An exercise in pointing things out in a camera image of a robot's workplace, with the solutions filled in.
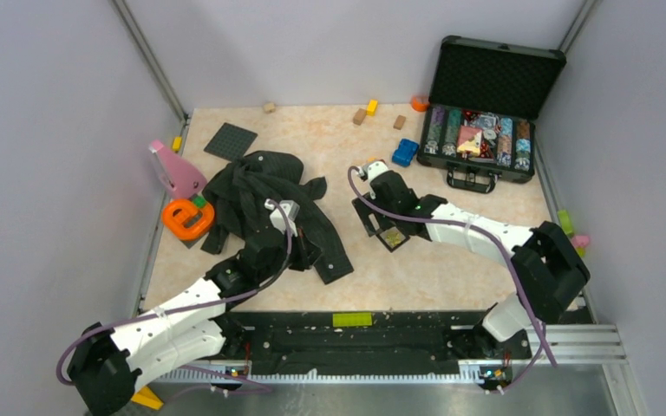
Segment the dark pinstriped garment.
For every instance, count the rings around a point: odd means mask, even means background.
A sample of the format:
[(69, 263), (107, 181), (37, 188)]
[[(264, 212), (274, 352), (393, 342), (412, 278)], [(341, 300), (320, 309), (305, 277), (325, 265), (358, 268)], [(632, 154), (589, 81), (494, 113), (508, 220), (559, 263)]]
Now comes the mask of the dark pinstriped garment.
[(297, 207), (280, 216), (281, 231), (303, 236), (321, 251), (313, 262), (325, 284), (351, 274), (354, 266), (335, 226), (317, 201), (327, 192), (326, 178), (303, 181), (304, 163), (291, 153), (256, 151), (228, 163), (205, 185), (201, 195), (214, 209), (214, 224), (201, 249), (218, 255), (230, 235), (246, 240), (272, 226), (283, 202)]

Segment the black square frame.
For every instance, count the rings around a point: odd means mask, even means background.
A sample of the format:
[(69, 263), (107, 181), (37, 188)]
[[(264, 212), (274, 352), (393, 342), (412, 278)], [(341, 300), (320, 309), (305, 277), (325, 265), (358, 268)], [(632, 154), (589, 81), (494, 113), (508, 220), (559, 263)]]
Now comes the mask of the black square frame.
[(352, 205), (367, 235), (376, 237), (389, 252), (401, 248), (410, 239), (393, 220), (369, 208), (361, 199), (353, 199)]

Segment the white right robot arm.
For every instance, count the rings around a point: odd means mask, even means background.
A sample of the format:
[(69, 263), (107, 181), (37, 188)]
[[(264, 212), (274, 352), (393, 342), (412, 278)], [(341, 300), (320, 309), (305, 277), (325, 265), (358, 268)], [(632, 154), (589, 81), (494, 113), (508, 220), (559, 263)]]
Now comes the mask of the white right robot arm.
[(402, 176), (381, 161), (349, 168), (351, 184), (369, 186), (352, 204), (370, 236), (390, 250), (412, 237), (451, 244), (493, 260), (512, 276), (515, 291), (491, 307), (473, 334), (476, 350), (496, 357), (509, 338), (540, 323), (555, 324), (590, 281), (591, 274), (561, 227), (503, 223), (471, 213), (446, 199), (418, 197)]

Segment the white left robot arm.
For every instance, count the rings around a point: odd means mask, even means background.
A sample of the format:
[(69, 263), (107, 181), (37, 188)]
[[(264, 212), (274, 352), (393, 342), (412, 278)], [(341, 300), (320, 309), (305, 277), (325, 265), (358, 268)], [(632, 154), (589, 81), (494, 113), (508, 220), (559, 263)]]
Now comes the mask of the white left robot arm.
[(58, 373), (68, 377), (91, 414), (112, 415), (163, 374), (199, 358), (238, 355), (244, 337), (237, 324), (223, 319), (227, 309), (287, 269), (310, 269), (321, 255), (301, 229), (290, 235), (260, 231), (160, 306), (124, 322), (85, 328)]

